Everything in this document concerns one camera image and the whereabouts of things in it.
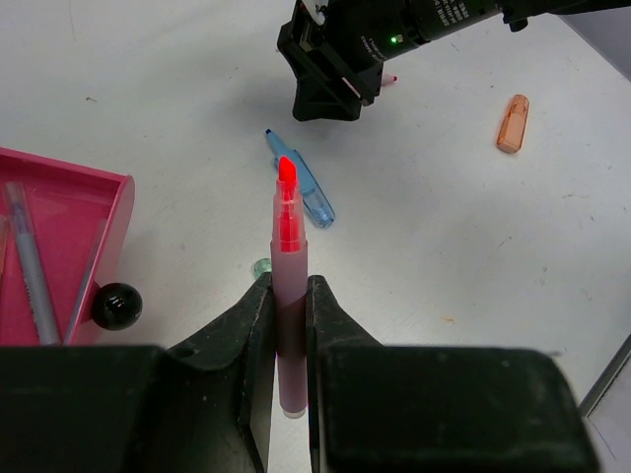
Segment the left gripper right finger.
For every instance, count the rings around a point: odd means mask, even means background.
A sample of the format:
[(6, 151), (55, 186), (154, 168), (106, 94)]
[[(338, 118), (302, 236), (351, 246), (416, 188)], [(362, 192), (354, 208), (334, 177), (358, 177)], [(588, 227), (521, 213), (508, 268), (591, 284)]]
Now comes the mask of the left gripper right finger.
[(389, 346), (308, 282), (315, 472), (597, 472), (571, 388), (549, 356), (495, 347)]

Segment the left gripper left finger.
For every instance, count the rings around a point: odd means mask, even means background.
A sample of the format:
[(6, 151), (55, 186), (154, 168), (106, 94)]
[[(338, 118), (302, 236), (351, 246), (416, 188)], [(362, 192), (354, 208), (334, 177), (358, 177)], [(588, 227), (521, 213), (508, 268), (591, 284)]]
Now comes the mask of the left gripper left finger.
[(263, 472), (273, 296), (260, 276), (177, 345), (7, 347), (5, 472)]

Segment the orange slim highlighter pen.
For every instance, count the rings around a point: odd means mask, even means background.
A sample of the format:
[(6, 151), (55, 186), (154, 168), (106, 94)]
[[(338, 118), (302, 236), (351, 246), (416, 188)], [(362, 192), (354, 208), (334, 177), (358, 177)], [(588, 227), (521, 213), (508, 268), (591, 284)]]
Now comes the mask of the orange slim highlighter pen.
[(9, 226), (9, 222), (7, 218), (1, 215), (0, 216), (0, 281), (2, 281), (3, 274), (4, 274), (9, 230), (10, 230), (10, 226)]

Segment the purple slim highlighter pen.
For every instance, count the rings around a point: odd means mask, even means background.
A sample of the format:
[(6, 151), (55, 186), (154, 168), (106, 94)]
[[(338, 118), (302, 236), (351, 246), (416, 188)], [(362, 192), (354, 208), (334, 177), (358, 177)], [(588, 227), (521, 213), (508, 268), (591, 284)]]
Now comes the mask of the purple slim highlighter pen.
[(38, 342), (42, 346), (60, 345), (56, 317), (35, 241), (35, 228), (26, 189), (21, 182), (9, 181), (4, 184), (3, 192)]

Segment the pink slim highlighter pen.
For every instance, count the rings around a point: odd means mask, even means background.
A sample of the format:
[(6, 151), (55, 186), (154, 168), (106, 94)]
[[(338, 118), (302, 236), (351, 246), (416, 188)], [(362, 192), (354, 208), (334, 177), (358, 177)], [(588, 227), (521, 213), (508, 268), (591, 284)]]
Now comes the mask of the pink slim highlighter pen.
[(285, 416), (302, 417), (308, 405), (306, 296), (308, 243), (296, 165), (280, 158), (270, 242), (279, 403)]

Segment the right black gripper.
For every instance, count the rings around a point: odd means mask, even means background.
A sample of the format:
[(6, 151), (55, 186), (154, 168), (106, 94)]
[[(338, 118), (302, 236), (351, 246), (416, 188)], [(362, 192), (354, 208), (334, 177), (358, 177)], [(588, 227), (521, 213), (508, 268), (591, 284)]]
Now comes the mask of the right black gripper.
[(527, 25), (527, 1), (298, 1), (277, 47), (297, 88), (293, 116), (356, 121), (380, 94), (387, 61), (500, 15)]

